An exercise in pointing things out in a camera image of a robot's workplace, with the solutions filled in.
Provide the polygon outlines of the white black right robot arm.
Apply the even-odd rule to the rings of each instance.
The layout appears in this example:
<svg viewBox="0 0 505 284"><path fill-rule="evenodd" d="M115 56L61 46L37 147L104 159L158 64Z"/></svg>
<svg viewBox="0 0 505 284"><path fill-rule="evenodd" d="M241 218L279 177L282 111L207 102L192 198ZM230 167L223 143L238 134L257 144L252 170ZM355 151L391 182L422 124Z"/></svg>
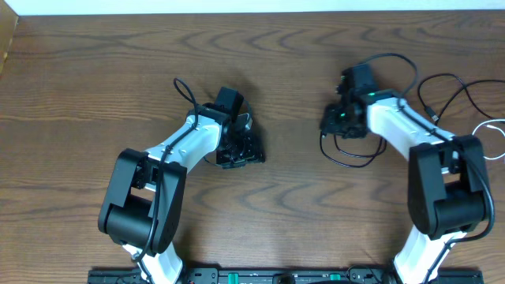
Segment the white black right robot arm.
<svg viewBox="0 0 505 284"><path fill-rule="evenodd" d="M342 71L337 103L326 106L320 135L380 137L408 162L407 206L413 228L383 283L430 283L450 250L487 236L495 222L483 147L424 119L394 89L380 89L360 63Z"/></svg>

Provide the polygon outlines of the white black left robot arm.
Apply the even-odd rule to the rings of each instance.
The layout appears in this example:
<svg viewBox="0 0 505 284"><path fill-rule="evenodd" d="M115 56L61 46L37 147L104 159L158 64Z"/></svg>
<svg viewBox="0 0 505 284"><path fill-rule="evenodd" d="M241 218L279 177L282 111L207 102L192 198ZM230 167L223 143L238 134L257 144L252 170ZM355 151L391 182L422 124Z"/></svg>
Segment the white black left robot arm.
<svg viewBox="0 0 505 284"><path fill-rule="evenodd" d="M216 154L222 169L265 160L245 99L222 87L213 103L194 103L184 125L145 151L126 148L114 164L98 218L99 230L121 245L148 283L175 283L183 270L173 245L188 173Z"/></svg>

